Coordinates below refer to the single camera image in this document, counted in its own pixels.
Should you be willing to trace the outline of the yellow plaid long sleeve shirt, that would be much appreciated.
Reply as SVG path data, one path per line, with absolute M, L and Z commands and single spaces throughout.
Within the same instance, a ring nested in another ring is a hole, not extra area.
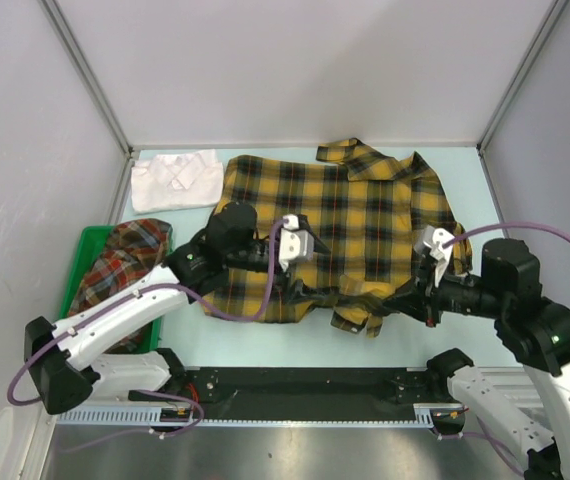
M 419 153 L 398 160 L 356 138 L 319 146 L 313 164 L 232 158 L 215 209 L 230 202 L 256 210 L 259 236 L 286 214 L 306 215 L 330 252 L 294 266 L 291 279 L 329 295 L 384 298 L 410 279 L 426 226 L 464 231 Z

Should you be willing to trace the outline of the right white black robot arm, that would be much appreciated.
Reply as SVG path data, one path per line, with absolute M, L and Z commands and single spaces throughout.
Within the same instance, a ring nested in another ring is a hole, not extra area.
M 521 240 L 486 242 L 478 276 L 440 272 L 425 249 L 412 278 L 383 305 L 429 327 L 444 312 L 492 320 L 535 387 L 549 424 L 527 416 L 457 348 L 428 361 L 427 391 L 470 408 L 483 434 L 500 454 L 511 453 L 525 478 L 570 479 L 570 309 L 543 296 L 539 276 L 539 259 Z

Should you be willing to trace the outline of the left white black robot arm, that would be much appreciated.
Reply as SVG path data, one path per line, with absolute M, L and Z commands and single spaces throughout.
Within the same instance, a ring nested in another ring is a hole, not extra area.
M 232 202 L 213 214 L 189 242 L 176 248 L 133 285 L 98 305 L 55 323 L 39 316 L 24 330 L 24 364 L 37 402 L 51 415 L 66 413 L 92 397 L 117 397 L 139 391 L 172 400 L 186 387 L 178 358 L 168 349 L 111 355 L 118 341 L 165 314 L 227 285 L 232 269 L 264 273 L 263 298 L 252 315 L 232 315 L 212 304 L 222 319 L 253 322 L 263 315 L 278 276 L 329 248 L 303 214 L 277 220 L 267 237 L 258 235 L 256 210 Z

